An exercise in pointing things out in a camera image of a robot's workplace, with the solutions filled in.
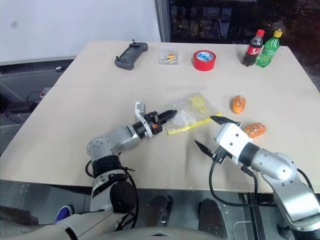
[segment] table surface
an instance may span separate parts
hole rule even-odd
[[[267,132],[253,142],[290,156],[320,192],[320,94],[288,47],[280,47],[270,66],[260,68],[241,65],[244,45],[150,42],[128,71],[114,64],[128,44],[95,41],[82,50],[4,151],[1,179],[91,186],[85,165],[92,138],[135,123],[136,101],[145,102],[147,112],[161,111],[171,101],[200,92],[228,118],[264,123]],[[167,45],[179,51],[180,65],[158,63],[159,48]],[[213,70],[192,66],[193,53],[200,49],[216,54]],[[236,95],[246,98],[242,114],[230,110]],[[194,139],[215,150],[218,129],[209,122],[172,136],[163,131],[123,152],[120,160],[135,169],[138,188],[208,190],[212,162]],[[272,191],[259,174],[258,181],[260,192]],[[228,159],[216,167],[213,182],[217,190],[253,191],[253,180]]]

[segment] sprite bottle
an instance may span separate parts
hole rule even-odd
[[[266,41],[262,53],[256,58],[255,64],[262,68],[268,66],[271,59],[275,55],[277,49],[280,46],[279,38],[282,36],[282,31],[276,30],[273,33],[273,37]]]

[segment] clear plastic bag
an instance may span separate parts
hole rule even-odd
[[[174,118],[166,123],[168,135],[184,133],[210,122],[212,115],[222,115],[198,92],[172,102],[166,109],[177,110]]]

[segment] bottle cap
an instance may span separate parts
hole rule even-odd
[[[263,29],[258,29],[258,31],[256,31],[256,34],[257,34],[259,37],[263,37],[264,34],[265,34],[265,30],[263,30]]]
[[[276,38],[280,38],[282,36],[282,31],[281,30],[275,30],[273,36],[276,37]]]

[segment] remote control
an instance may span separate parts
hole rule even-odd
[[[134,68],[135,61],[140,57],[142,52],[148,50],[148,44],[146,42],[135,42],[129,45],[129,47],[121,54],[116,56],[114,64],[122,69],[131,70]]]

